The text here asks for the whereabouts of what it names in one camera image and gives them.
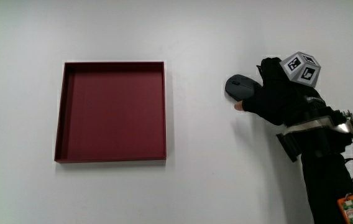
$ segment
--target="red tray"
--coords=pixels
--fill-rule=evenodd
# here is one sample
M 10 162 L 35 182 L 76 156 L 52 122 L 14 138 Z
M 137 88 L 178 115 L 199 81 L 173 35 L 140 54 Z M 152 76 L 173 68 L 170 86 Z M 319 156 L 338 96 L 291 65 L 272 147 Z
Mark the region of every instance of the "red tray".
M 65 63 L 55 161 L 166 158 L 163 62 Z

